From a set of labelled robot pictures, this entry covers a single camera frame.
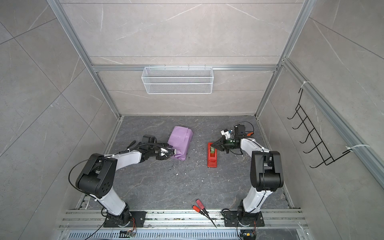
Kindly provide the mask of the red tape dispenser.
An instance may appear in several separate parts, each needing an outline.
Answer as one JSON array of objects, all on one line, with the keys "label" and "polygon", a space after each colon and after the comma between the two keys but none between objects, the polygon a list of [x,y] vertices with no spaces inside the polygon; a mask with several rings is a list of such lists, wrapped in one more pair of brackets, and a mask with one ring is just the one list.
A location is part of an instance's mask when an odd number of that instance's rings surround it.
[{"label": "red tape dispenser", "polygon": [[218,154],[217,149],[212,147],[213,143],[208,143],[208,156],[207,156],[207,167],[216,168],[218,166]]}]

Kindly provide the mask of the pink wrapping paper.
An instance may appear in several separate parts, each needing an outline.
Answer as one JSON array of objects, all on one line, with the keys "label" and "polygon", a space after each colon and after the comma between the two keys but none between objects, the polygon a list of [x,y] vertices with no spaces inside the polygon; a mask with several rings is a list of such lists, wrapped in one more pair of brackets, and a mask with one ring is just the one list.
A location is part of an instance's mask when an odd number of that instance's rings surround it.
[{"label": "pink wrapping paper", "polygon": [[169,139],[168,144],[175,149],[173,158],[185,161],[190,142],[193,137],[193,131],[189,128],[175,126]]}]

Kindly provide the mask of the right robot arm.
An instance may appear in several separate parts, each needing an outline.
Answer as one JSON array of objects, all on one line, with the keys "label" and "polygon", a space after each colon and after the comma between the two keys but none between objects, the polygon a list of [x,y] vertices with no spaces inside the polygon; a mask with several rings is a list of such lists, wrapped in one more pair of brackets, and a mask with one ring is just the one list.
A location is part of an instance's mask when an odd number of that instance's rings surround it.
[{"label": "right robot arm", "polygon": [[277,151],[264,148],[250,137],[226,139],[221,137],[212,143],[212,148],[229,153],[240,149],[251,157],[250,180],[252,187],[238,207],[237,218],[241,225],[262,216],[261,208],[267,198],[284,185],[281,155]]}]

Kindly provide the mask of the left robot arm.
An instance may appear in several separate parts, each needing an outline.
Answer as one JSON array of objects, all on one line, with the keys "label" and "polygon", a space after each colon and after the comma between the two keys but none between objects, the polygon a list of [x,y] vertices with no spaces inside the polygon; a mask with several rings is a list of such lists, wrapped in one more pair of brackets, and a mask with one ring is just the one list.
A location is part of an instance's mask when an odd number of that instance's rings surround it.
[{"label": "left robot arm", "polygon": [[139,144],[113,155],[92,154],[83,160],[85,166],[73,188],[94,198],[106,210],[108,224],[126,227],[133,222],[129,205],[124,202],[113,189],[115,173],[124,167],[142,163],[150,157],[156,160],[167,160],[175,154],[175,150],[167,144]]}]

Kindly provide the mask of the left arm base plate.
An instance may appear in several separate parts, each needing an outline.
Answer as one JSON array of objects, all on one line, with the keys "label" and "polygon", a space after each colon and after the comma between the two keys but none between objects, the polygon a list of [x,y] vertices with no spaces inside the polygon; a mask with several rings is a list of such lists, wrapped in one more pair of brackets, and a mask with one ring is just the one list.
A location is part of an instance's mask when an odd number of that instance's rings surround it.
[{"label": "left arm base plate", "polygon": [[107,213],[106,221],[103,224],[104,228],[141,228],[144,226],[147,212],[145,211],[133,211],[133,212],[122,212],[121,215],[115,216]]}]

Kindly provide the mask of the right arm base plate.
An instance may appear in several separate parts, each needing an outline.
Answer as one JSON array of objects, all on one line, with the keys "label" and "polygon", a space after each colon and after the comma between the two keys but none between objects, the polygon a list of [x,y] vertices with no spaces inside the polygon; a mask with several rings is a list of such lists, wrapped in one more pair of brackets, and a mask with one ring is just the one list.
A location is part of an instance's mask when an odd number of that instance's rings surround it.
[{"label": "right arm base plate", "polygon": [[264,227],[265,222],[261,212],[256,214],[243,213],[240,211],[231,211],[229,209],[221,210],[224,218],[225,227]]}]

